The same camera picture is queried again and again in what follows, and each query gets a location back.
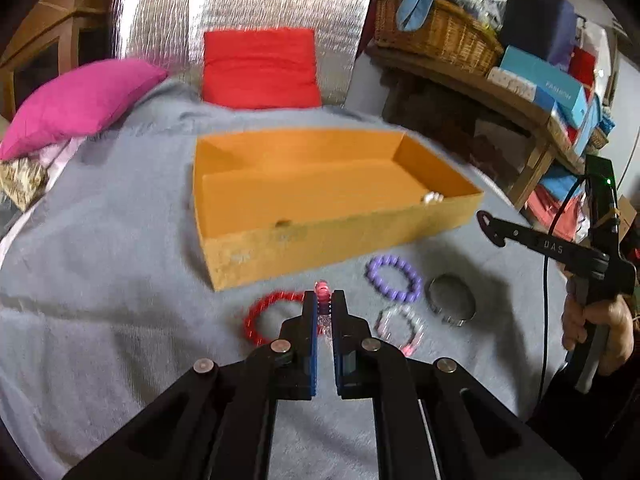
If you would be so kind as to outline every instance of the metal bangle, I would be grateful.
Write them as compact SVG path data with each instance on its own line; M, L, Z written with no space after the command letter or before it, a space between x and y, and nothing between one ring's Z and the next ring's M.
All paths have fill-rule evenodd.
M441 274L433 278L431 280L431 283L429 283L428 285L425 285L424 287L424 295L427 299L427 302L429 303L429 308L433 311L434 314L442 313L442 307L437 304L432 294L433 285L439 282L440 280L451 280L453 282L456 282L456 290L462 290L464 295L466 296L468 304L470 305L469 316L463 317L461 319L457 319L453 316L449 316L448 314L443 314L442 316L442 320L445 323L448 323L452 326L463 326L467 321L471 321L476 315L476 298L471 292L471 289L469 288L469 286L462 280L462 278L460 278L455 274L446 272L445 274Z

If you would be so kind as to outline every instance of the wooden table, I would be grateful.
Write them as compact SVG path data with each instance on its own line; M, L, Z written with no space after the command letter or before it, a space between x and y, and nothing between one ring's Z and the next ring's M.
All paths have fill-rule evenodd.
M424 78L463 94L498 112L511 123L529 132L534 139L525 167L507 190L516 209L521 209L540 178L554 160L573 173L584 173L584 160L574 149L549 112L486 78L465 72L452 64L399 50L371 46L367 53L383 68L399 70L383 110L385 120L392 119L399 105L414 91L415 78Z

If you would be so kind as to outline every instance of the patterned cloth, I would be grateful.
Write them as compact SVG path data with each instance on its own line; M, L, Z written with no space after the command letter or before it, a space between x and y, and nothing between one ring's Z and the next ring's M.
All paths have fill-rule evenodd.
M0 163L0 189L18 206L27 211L44 192L47 170L26 157Z
M413 32L424 25L434 0L402 0L396 12L398 30Z

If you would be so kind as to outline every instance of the cardboard box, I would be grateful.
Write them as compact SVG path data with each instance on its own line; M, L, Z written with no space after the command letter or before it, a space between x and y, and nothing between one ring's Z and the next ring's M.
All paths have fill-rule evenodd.
M582 83L539 57L508 46L500 68L538 85L558 101L567 121L580 128L587 113L587 97Z
M433 190L446 198L424 204ZM465 224L482 192L402 133L285 129L202 137L196 223L216 290Z
M512 91L530 103L537 104L547 112L551 112L558 107L556 100L538 85L508 70L494 66L490 70L487 79L502 88Z
M618 199L618 210L620 211L620 227L618 228L618 235L620 236L620 241L625 235L628 233L631 226L634 224L634 220L636 219L636 208L631 205L629 199L622 195Z

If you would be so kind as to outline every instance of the metal screw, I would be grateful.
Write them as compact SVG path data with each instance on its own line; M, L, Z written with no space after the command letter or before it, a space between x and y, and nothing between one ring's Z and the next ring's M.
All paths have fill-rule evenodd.
M276 339L276 341L271 343L271 350L276 352L276 354L286 354L291 350L291 343L286 339Z
M458 368L458 364L453 359L449 359L448 357L438 359L436 366L438 367L438 370L447 374L455 372Z
M367 337L366 339L362 340L362 347L367 352L377 352L378 350L380 350L381 346L382 346L382 344L380 343L380 339L375 339L373 337Z
M202 359L198 359L193 364L193 369L198 374L206 374L212 371L214 366L215 366L215 363L211 359L207 359L206 357L203 357Z

